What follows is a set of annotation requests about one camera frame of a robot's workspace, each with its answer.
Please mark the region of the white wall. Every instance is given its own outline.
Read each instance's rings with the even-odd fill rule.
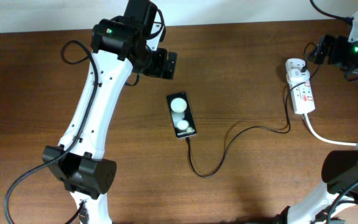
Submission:
[[[309,0],[152,0],[168,26],[326,19]],[[315,0],[324,11],[351,16],[358,0]],[[0,32],[91,29],[122,15],[127,0],[0,0]]]

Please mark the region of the brown wooden surface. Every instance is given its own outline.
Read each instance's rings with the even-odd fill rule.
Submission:
[[[305,198],[328,153],[351,147],[317,140],[290,106],[290,134],[252,130],[232,145],[216,176],[200,179],[190,170],[185,141],[173,133],[165,97],[187,92],[198,129],[193,159],[199,172],[209,172],[224,141],[240,130],[285,126],[286,59],[302,57],[304,46],[323,34],[348,32],[339,21],[169,27],[161,46],[178,53],[174,80],[142,77],[138,86],[124,87],[110,124],[104,157],[118,164],[110,216],[118,223],[219,223],[272,217]],[[0,34],[0,223],[6,190],[41,163],[44,146],[57,144],[80,98],[89,63],[64,64],[60,48],[70,39],[89,45],[90,33]],[[68,53],[83,55],[74,47]],[[325,65],[312,86],[315,130],[357,141],[358,82]],[[10,206],[17,223],[63,223],[76,210],[47,169],[23,181]],[[341,217],[358,223],[358,208]]]

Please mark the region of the white cable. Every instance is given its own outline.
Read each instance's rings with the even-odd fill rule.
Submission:
[[[321,137],[320,135],[318,135],[314,130],[313,128],[311,127],[311,124],[310,124],[310,121],[309,121],[309,117],[307,114],[303,114],[303,118],[304,120],[306,121],[308,127],[309,127],[309,130],[310,132],[316,136],[316,138],[324,141],[324,142],[327,142],[327,143],[331,143],[331,144],[338,144],[338,145],[342,145],[342,146],[356,146],[356,143],[353,143],[353,142],[338,142],[338,141],[332,141],[332,140],[328,140],[328,139],[325,139],[323,137]]]

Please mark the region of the wooden table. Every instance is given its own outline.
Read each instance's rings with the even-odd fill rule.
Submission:
[[[328,153],[351,147],[317,140],[290,106],[290,134],[249,131],[216,176],[200,179],[190,170],[185,140],[173,133],[165,97],[187,92],[198,128],[193,159],[207,173],[220,161],[224,142],[242,129],[284,128],[286,59],[301,58],[304,46],[324,34],[348,33],[340,21],[169,27],[161,46],[178,53],[175,78],[142,77],[136,87],[124,87],[109,127],[104,157],[118,164],[110,216],[117,223],[219,223],[272,217],[300,202],[321,180]],[[89,46],[91,32],[0,34],[0,223],[6,222],[6,190],[42,162],[44,146],[57,144],[77,106],[89,63],[61,61],[60,48],[70,39]],[[83,56],[75,47],[68,54]],[[324,65],[312,86],[315,130],[357,141],[358,82]],[[76,210],[47,169],[15,189],[10,208],[17,223],[63,223]],[[358,208],[341,217],[358,223]]]

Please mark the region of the power strip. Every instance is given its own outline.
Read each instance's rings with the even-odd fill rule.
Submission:
[[[305,82],[291,91],[293,110],[296,114],[307,114],[316,109],[309,82],[310,72],[308,70],[301,72],[304,66],[305,61],[298,58],[291,58],[285,62],[287,82],[290,85],[290,89],[299,83]]]

